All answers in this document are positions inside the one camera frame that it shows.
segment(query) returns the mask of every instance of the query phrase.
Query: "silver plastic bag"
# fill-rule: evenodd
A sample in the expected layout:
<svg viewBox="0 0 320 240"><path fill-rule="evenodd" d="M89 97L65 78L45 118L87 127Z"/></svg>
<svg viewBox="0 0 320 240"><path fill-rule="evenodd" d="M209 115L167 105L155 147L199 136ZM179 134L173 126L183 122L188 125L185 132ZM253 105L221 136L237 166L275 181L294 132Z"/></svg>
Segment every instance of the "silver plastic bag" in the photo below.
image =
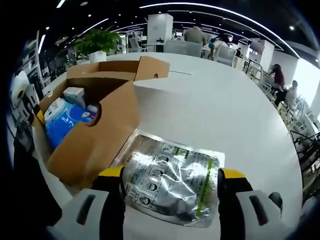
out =
<svg viewBox="0 0 320 240"><path fill-rule="evenodd" d="M170 223L206 228L217 210L225 155L135 130L114 164L124 164L126 204Z"/></svg>

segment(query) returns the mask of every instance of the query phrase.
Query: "small white box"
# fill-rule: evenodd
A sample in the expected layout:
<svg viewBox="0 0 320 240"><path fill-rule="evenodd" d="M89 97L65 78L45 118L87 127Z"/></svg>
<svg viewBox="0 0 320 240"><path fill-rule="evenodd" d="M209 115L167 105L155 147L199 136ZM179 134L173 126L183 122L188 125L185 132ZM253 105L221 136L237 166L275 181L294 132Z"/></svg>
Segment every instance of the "small white box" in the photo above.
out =
<svg viewBox="0 0 320 240"><path fill-rule="evenodd" d="M71 104L78 104L84 109L86 108L85 103L85 89L82 87L68 87L63 91L65 100Z"/></svg>

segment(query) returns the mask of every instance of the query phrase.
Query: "white planter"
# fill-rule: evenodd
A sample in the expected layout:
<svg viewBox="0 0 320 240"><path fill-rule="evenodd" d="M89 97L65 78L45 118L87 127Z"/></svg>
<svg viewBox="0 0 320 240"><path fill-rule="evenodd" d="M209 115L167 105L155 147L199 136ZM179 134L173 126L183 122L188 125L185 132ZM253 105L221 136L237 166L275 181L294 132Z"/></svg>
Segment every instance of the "white planter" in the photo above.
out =
<svg viewBox="0 0 320 240"><path fill-rule="evenodd" d="M104 51L96 51L89 54L90 63L104 62L107 60L107 54Z"/></svg>

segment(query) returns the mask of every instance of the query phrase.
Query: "woman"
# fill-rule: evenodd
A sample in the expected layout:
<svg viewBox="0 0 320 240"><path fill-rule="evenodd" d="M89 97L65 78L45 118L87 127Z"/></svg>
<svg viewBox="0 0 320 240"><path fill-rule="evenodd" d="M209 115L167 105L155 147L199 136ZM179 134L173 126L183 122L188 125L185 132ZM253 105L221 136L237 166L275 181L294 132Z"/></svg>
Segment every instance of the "woman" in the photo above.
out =
<svg viewBox="0 0 320 240"><path fill-rule="evenodd" d="M210 50L210 54L208 57L213 57L214 56L214 51L215 49L217 49L220 46L224 46L224 47L228 47L228 43L229 43L229 38L227 35L222 34L219 36L218 40L215 41L215 39L211 39L210 43L209 43L209 48Z"/></svg>

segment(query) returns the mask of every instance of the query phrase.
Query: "blue package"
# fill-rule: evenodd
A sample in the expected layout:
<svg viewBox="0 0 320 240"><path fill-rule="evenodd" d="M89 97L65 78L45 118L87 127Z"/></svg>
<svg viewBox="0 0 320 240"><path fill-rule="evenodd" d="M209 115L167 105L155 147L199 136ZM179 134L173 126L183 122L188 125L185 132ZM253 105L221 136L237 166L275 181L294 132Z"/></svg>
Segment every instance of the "blue package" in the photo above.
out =
<svg viewBox="0 0 320 240"><path fill-rule="evenodd" d="M89 123L95 118L95 115L79 105L57 98L44 114L46 134L53 149L63 141L77 123Z"/></svg>

